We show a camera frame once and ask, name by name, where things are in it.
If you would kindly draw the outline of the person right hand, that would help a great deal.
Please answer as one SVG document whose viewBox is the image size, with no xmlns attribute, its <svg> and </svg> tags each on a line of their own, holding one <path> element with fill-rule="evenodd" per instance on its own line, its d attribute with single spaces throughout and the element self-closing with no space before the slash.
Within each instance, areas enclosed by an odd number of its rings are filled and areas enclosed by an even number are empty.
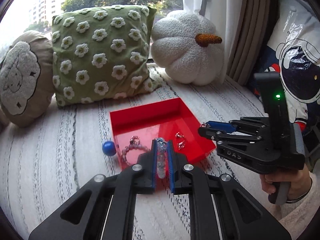
<svg viewBox="0 0 320 240">
<path fill-rule="evenodd" d="M 287 194 L 288 200 L 295 200 L 306 194 L 312 186 L 310 172 L 306 165 L 302 170 L 276 171 L 271 174 L 260 175 L 261 187 L 267 194 L 276 192 L 274 183 L 290 182 L 290 188 Z"/>
</svg>

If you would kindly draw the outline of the cream fuzzy sleeve forearm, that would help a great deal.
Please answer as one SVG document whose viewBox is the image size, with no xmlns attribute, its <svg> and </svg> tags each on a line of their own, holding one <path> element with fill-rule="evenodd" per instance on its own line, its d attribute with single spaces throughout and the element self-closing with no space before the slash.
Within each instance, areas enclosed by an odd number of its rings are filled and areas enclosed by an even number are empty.
<svg viewBox="0 0 320 240">
<path fill-rule="evenodd" d="M 312 186 L 308 194 L 301 200 L 280 206 L 280 223 L 290 233 L 292 239 L 298 239 L 313 219 L 319 208 L 319 181 L 314 173 L 310 173 Z"/>
</svg>

